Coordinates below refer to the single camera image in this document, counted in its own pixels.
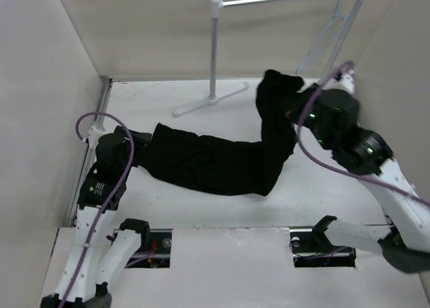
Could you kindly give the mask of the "light blue clothes hanger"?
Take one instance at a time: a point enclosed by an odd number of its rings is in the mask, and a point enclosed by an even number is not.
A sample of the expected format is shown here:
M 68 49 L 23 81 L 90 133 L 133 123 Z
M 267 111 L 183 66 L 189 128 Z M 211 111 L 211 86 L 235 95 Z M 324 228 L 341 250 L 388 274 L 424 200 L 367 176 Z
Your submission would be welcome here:
M 349 19 L 349 14 L 340 12 L 341 1 L 337 0 L 333 14 L 324 26 L 321 33 L 316 38 L 307 55 L 300 61 L 296 67 L 295 74 L 303 73 L 311 64 L 317 61 L 326 51 L 326 49 L 340 36 L 341 31 L 345 27 L 346 21 Z

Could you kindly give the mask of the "black trousers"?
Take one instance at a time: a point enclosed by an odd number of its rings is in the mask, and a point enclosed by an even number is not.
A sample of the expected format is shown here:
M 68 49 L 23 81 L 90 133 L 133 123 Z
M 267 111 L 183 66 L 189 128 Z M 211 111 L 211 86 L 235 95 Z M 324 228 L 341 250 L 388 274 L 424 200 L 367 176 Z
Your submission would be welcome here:
M 267 70 L 257 86 L 261 118 L 258 142 L 230 141 L 157 124 L 151 140 L 138 146 L 134 164 L 154 178 L 198 192 L 223 196 L 267 196 L 298 138 L 294 122 L 309 97 L 304 80 Z

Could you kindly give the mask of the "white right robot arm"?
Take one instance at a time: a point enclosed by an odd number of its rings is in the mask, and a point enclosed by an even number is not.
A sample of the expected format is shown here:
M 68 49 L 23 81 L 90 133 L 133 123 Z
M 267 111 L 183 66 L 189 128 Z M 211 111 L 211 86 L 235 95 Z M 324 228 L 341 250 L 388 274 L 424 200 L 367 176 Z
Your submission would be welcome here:
M 429 202 L 407 181 L 393 150 L 375 131 L 359 125 L 360 103 L 344 89 L 310 88 L 296 122 L 329 151 L 336 166 L 309 151 L 321 167 L 359 182 L 376 201 L 380 222 L 352 223 L 326 215 L 308 234 L 310 247 L 328 256 L 336 249 L 360 249 L 382 256 L 405 274 L 429 271 Z

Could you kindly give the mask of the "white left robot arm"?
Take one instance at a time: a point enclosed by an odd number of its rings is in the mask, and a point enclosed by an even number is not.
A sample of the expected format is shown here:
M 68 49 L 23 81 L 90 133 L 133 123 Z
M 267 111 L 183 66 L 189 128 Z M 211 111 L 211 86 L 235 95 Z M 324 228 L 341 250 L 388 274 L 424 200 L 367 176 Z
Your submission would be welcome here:
M 57 288 L 42 298 L 41 307 L 111 307 L 112 289 L 131 256 L 149 249 L 148 222 L 126 219 L 114 234 L 110 225 L 135 158 L 151 138 L 150 133 L 117 126 L 94 142 L 95 162 L 79 191 L 69 258 Z

